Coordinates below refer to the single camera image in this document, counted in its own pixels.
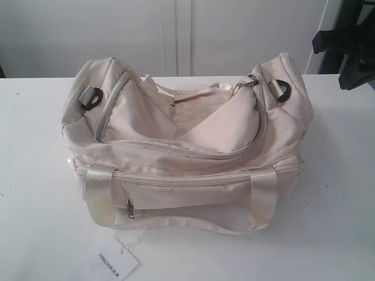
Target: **beige duffel bag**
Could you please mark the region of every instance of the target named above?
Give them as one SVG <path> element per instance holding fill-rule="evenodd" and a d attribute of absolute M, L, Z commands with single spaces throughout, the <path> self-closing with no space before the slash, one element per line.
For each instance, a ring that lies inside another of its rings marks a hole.
<path fill-rule="evenodd" d="M 233 234 L 269 224 L 301 172 L 311 120 L 302 77 L 281 53 L 234 87 L 174 90 L 120 60 L 88 61 L 62 127 L 97 224 Z"/>

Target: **white cabinet door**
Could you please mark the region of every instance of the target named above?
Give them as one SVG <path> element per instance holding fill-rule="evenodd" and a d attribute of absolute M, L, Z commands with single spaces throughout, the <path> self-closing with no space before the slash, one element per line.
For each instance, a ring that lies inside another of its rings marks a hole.
<path fill-rule="evenodd" d="M 306 72 L 326 2 L 192 0 L 192 75 L 243 75 L 280 52 Z"/>
<path fill-rule="evenodd" d="M 140 75 L 176 75 L 174 0 L 3 1 L 0 38 L 8 77 L 72 77 L 111 56 Z"/>

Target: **fabric strap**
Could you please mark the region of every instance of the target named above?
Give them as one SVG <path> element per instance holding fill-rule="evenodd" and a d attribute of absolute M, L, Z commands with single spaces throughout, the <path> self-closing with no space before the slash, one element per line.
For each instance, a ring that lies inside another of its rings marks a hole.
<path fill-rule="evenodd" d="M 192 217 L 149 217 L 132 224 L 115 224 L 115 209 L 111 197 L 111 179 L 114 169 L 91 165 L 86 175 L 86 196 L 88 210 L 93 220 L 101 226 L 115 229 L 193 227 L 223 234 L 239 234 L 222 228 L 212 222 Z M 251 195 L 249 219 L 253 230 L 266 227 L 274 215 L 277 200 L 277 175 L 273 168 L 249 171 Z"/>
<path fill-rule="evenodd" d="M 146 75 L 146 79 L 144 82 L 148 83 L 154 89 L 157 89 L 157 88 L 162 89 L 167 94 L 174 96 L 175 101 L 181 101 L 187 98 L 193 98 L 193 97 L 198 97 L 200 95 L 208 94 L 213 91 L 212 90 L 213 88 L 220 88 L 227 92 L 233 90 L 232 86 L 226 83 L 214 83 L 211 86 L 197 86 L 197 87 L 189 87 L 185 89 L 174 90 L 174 89 L 170 89 L 170 88 L 157 84 L 156 82 L 154 82 L 154 80 L 152 79 L 150 75 Z"/>

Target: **zipper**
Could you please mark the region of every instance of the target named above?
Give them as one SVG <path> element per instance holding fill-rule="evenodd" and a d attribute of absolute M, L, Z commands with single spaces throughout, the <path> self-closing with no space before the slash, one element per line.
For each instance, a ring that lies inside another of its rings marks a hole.
<path fill-rule="evenodd" d="M 115 105 L 115 102 L 118 98 L 118 95 L 120 91 L 122 90 L 123 86 L 126 84 L 126 82 L 130 78 L 130 73 L 127 74 L 127 71 L 121 76 L 120 80 L 116 84 L 115 88 L 113 89 L 111 96 L 108 99 L 108 102 L 105 105 L 105 108 L 103 110 L 102 116 L 98 122 L 98 125 L 96 126 L 95 132 L 94 132 L 94 140 L 96 142 L 101 142 L 104 134 L 105 134 L 105 129 L 106 125 L 108 124 L 109 121 L 109 116 L 113 110 L 113 107 Z M 252 146 L 254 146 L 261 138 L 263 138 L 266 130 L 267 130 L 267 114 L 265 111 L 265 102 L 264 102 L 264 96 L 263 96 L 263 89 L 260 85 L 260 80 L 258 79 L 257 76 L 253 75 L 251 78 L 254 80 L 254 83 L 248 83 L 248 86 L 256 88 L 254 90 L 255 92 L 255 97 L 257 99 L 257 111 L 260 115 L 260 121 L 259 121 L 259 129 L 257 132 L 256 137 L 254 140 L 247 145 L 243 146 L 240 149 L 237 149 L 231 153 L 211 153 L 211 154 L 206 154 L 206 153 L 200 153 L 200 152 L 195 152 L 195 151 L 190 151 L 190 150 L 185 150 L 184 148 L 171 148 L 167 147 L 164 145 L 160 145 L 157 143 L 141 143 L 139 141 L 134 141 L 134 140 L 124 140 L 122 141 L 123 144 L 126 145 L 131 145 L 131 146 L 136 146 L 140 148 L 147 148 L 150 150 L 161 150 L 161 151 L 166 151 L 169 153 L 174 153 L 174 154 L 180 154 L 180 155 L 185 155 L 185 156 L 191 156 L 194 158 L 198 159 L 213 159 L 213 160 L 220 160 L 220 159 L 229 159 L 232 157 L 235 157 L 248 149 L 250 149 Z"/>
<path fill-rule="evenodd" d="M 302 168 L 299 163 L 289 163 L 274 168 L 279 173 L 301 172 Z M 76 173 L 79 176 L 86 176 L 88 167 L 78 166 Z M 196 177 L 156 177 L 146 176 L 144 174 L 130 173 L 125 171 L 115 170 L 113 178 L 123 180 L 134 184 L 144 184 L 147 186 L 164 186 L 164 187 L 199 187 L 199 186 L 215 186 L 221 184 L 238 183 L 241 181 L 250 180 L 250 173 L 248 171 L 226 174 L 216 174 L 211 176 L 196 176 Z M 125 195 L 126 200 L 131 203 L 129 194 Z"/>
<path fill-rule="evenodd" d="M 69 94 L 68 99 L 66 100 L 63 108 L 66 108 L 66 105 L 71 100 L 74 92 L 76 91 L 77 85 L 81 82 L 83 76 L 85 75 L 85 73 L 87 72 L 87 70 L 90 68 L 90 66 L 93 63 L 94 63 L 93 60 L 89 60 L 87 63 L 84 64 L 84 66 L 81 68 L 81 70 L 77 73 L 76 78 L 74 79 L 73 84 L 70 87 L 70 94 Z"/>
<path fill-rule="evenodd" d="M 125 70 L 124 73 L 121 75 L 120 79 L 117 81 L 115 87 L 112 89 L 111 95 L 108 98 L 108 101 L 104 106 L 101 117 L 95 128 L 94 140 L 96 142 L 101 142 L 101 139 L 103 138 L 104 133 L 105 133 L 104 128 L 107 126 L 110 120 L 110 115 L 112 113 L 113 107 L 118 98 L 118 95 L 120 94 L 124 85 L 126 85 L 126 83 L 129 81 L 130 77 L 131 77 L 130 71 Z"/>
<path fill-rule="evenodd" d="M 281 53 L 280 59 L 281 59 L 282 64 L 285 67 L 285 70 L 289 74 L 289 77 L 291 78 L 292 82 L 295 84 L 297 90 L 302 94 L 303 98 L 305 99 L 305 101 L 306 101 L 306 103 L 309 107 L 311 118 L 312 118 L 313 111 L 312 111 L 312 105 L 311 105 L 310 99 L 307 96 L 307 93 L 306 93 L 304 87 L 301 85 L 301 83 L 299 82 L 299 80 L 297 78 L 298 75 L 297 75 L 296 71 L 294 70 L 293 66 L 291 65 L 289 55 L 286 54 L 286 53 Z"/>

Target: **white table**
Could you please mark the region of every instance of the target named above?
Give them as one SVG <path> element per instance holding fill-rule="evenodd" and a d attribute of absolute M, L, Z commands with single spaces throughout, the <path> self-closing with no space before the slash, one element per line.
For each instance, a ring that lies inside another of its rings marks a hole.
<path fill-rule="evenodd" d="M 250 238 L 183 228 L 95 225 L 67 162 L 60 116 L 70 78 L 0 80 L 0 279 L 68 280 L 115 236 L 140 261 L 127 280 L 373 280 L 375 91 L 305 76 L 315 117 L 301 181 Z M 157 78 L 177 86 L 236 77 Z"/>

